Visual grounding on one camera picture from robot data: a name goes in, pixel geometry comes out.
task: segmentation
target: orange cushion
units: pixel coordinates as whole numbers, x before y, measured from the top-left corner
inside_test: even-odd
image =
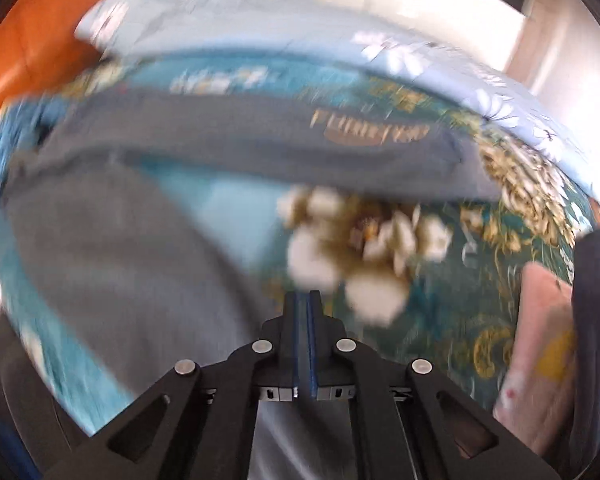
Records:
[[[71,81],[100,54],[74,38],[99,0],[18,0],[0,24],[0,108],[10,98]]]

